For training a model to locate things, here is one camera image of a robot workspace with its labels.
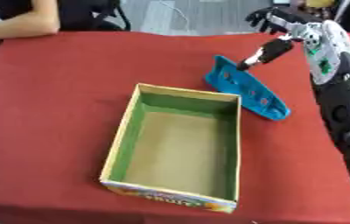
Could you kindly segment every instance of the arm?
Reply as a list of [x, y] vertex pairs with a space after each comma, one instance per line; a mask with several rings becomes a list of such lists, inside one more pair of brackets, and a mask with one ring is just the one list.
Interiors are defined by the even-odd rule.
[[0, 39], [55, 34], [60, 29], [57, 0], [31, 0], [32, 10], [1, 21]]

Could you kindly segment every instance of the person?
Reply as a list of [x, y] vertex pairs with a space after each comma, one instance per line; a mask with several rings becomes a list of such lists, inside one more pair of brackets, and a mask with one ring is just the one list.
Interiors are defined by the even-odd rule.
[[92, 0], [0, 0], [0, 39], [89, 30], [94, 22], [91, 3]]

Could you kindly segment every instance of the robotic finger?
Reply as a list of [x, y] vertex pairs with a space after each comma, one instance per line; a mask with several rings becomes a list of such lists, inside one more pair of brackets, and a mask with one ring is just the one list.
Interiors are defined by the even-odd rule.
[[293, 44], [291, 41], [291, 35], [286, 34], [280, 36], [264, 44], [253, 56], [241, 61], [238, 64], [237, 69], [240, 71], [245, 71], [259, 63], [267, 64], [287, 53], [292, 48]]
[[262, 21], [260, 32], [266, 32], [270, 28], [270, 34], [290, 32], [294, 24], [305, 25], [322, 22], [320, 18], [288, 7], [269, 7], [256, 10], [246, 17], [246, 21], [252, 27], [256, 27]]

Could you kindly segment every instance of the hole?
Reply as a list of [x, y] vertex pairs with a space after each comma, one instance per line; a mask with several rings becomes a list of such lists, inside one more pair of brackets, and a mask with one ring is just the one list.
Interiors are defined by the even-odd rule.
[[344, 122], [348, 117], [347, 108], [343, 105], [340, 105], [333, 109], [332, 111], [332, 119], [335, 122], [342, 123]]
[[268, 100], [266, 98], [261, 99], [261, 104], [266, 105], [268, 104]]

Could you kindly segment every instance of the green box lining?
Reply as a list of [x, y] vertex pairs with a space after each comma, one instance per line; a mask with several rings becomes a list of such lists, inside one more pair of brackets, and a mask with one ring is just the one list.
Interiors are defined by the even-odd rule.
[[227, 130], [227, 166], [226, 166], [226, 196], [225, 200], [236, 200], [235, 187], [237, 167], [237, 144], [236, 144], [236, 115], [237, 101], [210, 101], [196, 98], [186, 98], [167, 94], [141, 93], [132, 111], [129, 124], [122, 139], [118, 155], [115, 160], [109, 178], [122, 182], [128, 170], [132, 155], [142, 128], [144, 115], [147, 112], [165, 112], [189, 116], [215, 117], [226, 120], [229, 125]]

